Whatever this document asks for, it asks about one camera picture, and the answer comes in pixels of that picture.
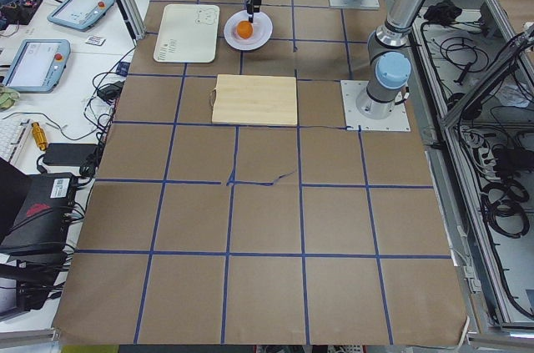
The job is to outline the orange fruit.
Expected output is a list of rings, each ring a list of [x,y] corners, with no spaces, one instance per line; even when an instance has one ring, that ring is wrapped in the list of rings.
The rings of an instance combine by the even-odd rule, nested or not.
[[[248,20],[243,20],[237,23],[235,32],[240,38],[249,39],[254,34],[254,26]]]

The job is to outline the white round plate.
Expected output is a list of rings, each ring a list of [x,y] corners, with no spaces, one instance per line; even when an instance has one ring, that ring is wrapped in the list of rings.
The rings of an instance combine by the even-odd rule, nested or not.
[[[224,26],[224,38],[228,45],[241,51],[251,51],[265,45],[273,32],[273,24],[265,13],[253,18],[245,11],[232,15]]]

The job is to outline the cream tray with bear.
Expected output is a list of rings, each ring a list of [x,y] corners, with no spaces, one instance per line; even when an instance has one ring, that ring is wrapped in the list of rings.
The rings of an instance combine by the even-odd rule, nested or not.
[[[213,62],[218,26],[218,6],[167,5],[155,44],[154,60],[158,63]]]

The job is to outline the bamboo cutting board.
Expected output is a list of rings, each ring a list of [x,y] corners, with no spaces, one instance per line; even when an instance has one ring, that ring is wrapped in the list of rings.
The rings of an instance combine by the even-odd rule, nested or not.
[[[298,123],[294,77],[220,74],[214,91],[214,124]]]

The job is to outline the far teach pendant tablet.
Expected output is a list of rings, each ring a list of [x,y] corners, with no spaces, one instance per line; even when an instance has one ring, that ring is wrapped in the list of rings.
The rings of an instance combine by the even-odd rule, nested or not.
[[[85,31],[98,22],[115,0],[65,0],[48,15],[59,26]]]

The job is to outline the teach pendant tablet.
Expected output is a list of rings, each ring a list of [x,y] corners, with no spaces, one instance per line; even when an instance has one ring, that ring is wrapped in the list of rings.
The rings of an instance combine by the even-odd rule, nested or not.
[[[65,0],[48,15],[59,26],[85,31],[98,22],[115,0]]]
[[[70,53],[66,39],[24,39],[4,85],[19,93],[50,93],[58,85]]]

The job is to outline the near teach pendant tablet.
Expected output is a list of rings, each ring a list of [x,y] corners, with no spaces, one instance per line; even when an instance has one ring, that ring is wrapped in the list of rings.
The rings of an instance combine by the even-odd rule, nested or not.
[[[66,39],[24,39],[4,85],[19,93],[50,93],[58,85],[70,53]]]

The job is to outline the black power adapter brick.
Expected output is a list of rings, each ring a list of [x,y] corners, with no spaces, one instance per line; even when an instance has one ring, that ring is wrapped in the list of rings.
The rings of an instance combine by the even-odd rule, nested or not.
[[[96,149],[96,144],[50,143],[43,156],[43,163],[49,166],[81,166]]]

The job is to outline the gold cylindrical connector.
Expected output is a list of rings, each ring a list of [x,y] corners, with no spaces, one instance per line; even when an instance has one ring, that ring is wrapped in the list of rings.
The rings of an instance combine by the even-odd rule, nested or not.
[[[48,140],[46,134],[38,122],[32,122],[32,136],[41,151],[46,151],[48,148]]]

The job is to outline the white keyboard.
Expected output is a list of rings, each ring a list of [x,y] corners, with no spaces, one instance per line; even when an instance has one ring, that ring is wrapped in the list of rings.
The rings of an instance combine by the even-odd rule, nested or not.
[[[31,120],[27,118],[2,119],[0,128],[1,158],[15,164],[31,133]]]

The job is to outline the black computer box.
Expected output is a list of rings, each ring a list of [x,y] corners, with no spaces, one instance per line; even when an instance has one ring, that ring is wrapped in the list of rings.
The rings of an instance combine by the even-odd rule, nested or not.
[[[77,177],[71,173],[1,176],[1,252],[23,256],[63,250]]]

